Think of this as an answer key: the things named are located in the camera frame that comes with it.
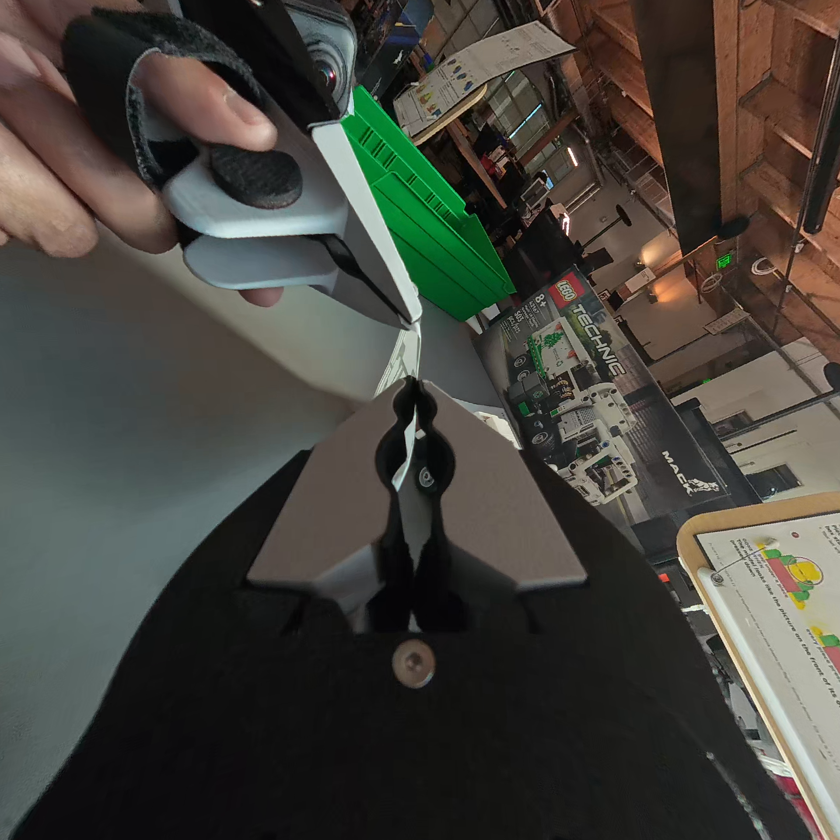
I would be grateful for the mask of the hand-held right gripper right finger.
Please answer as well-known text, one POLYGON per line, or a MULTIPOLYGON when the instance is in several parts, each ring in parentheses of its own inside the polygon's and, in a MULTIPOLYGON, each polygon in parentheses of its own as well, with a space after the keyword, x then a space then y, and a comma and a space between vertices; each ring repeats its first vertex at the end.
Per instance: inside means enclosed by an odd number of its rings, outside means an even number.
POLYGON ((478 621, 522 595, 586 582, 519 449, 430 381, 417 382, 417 421, 432 512, 419 621, 478 621))

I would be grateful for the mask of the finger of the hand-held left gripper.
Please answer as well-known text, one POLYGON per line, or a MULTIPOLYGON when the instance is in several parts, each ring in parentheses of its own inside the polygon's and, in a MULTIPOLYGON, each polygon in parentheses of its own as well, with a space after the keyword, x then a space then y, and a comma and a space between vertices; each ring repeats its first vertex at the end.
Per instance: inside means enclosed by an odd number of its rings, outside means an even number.
POLYGON ((342 270, 359 279, 378 300, 374 305, 363 304, 361 294, 356 293, 351 306, 372 319, 418 329, 422 305, 417 289, 341 124, 315 125, 311 138, 349 205, 343 231, 335 234, 341 242, 339 251, 353 260, 352 269, 345 262, 342 270))

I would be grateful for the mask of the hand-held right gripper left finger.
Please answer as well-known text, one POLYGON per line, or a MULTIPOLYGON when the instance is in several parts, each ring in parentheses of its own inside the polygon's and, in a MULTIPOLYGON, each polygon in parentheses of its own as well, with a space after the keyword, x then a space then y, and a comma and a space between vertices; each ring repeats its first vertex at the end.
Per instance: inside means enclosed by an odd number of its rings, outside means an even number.
POLYGON ((330 600, 355 632, 369 604, 411 559, 393 480, 410 458, 417 379, 408 375, 363 404, 308 453, 249 585, 330 600))

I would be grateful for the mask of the white green sticker sheet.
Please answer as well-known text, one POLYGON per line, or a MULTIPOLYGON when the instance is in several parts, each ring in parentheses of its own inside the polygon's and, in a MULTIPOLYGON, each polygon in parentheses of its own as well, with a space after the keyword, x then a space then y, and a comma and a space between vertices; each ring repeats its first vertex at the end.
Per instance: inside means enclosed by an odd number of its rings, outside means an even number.
MULTIPOLYGON (((395 345, 381 379, 374 391, 374 397, 378 397, 395 382, 412 376, 417 377, 421 366, 422 333, 419 322, 401 330, 398 333, 395 345)), ((414 409, 412 419, 406 425, 404 431, 406 456, 392 478, 395 490, 400 490, 408 474, 413 461, 413 452, 417 435, 417 410, 414 409)))

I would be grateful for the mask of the lego set box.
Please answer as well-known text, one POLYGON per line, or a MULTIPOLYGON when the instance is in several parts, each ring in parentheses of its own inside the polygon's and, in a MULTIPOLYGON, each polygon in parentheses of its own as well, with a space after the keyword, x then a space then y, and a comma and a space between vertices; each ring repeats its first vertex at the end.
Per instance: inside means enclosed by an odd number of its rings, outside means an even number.
POLYGON ((671 402, 579 270, 486 325, 476 351, 521 446, 616 525, 761 503, 697 401, 671 402))

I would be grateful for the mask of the person's left hand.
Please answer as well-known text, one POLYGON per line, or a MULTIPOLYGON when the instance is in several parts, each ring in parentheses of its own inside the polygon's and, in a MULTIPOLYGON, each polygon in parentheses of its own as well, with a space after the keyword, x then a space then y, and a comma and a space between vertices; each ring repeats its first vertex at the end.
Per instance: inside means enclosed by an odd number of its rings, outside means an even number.
MULTIPOLYGON (((98 223, 126 245, 159 255, 177 245, 161 199, 91 131, 62 75, 69 22, 94 7, 139 13, 139 2, 1 2, 2 245, 16 239, 76 258, 98 243, 98 223)), ((208 144, 272 150, 275 125, 198 60, 153 54, 134 75, 144 99, 208 144)))

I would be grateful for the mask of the green plastic bin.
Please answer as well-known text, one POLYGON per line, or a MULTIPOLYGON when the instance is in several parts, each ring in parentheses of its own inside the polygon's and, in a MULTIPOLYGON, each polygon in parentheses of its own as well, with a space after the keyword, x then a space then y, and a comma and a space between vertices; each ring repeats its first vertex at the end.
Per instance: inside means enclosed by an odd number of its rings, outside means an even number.
POLYGON ((423 298, 464 322, 514 294, 478 217, 361 86, 342 127, 423 298))

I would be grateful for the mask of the wooden board with paper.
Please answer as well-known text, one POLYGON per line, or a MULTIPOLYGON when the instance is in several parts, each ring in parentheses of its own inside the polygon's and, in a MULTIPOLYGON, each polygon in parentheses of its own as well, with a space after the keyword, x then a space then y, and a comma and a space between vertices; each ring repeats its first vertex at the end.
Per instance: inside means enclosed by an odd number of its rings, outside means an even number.
POLYGON ((421 145, 475 105, 489 81, 576 50, 540 22, 483 38, 445 59, 397 97, 397 123, 415 146, 421 145))

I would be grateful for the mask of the wooden instruction board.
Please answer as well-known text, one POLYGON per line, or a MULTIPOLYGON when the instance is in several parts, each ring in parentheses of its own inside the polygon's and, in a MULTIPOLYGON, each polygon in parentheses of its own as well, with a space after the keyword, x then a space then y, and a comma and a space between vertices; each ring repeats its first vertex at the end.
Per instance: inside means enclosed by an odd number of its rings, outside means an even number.
POLYGON ((821 838, 839 820, 839 500, 824 492, 695 516, 695 586, 821 838))

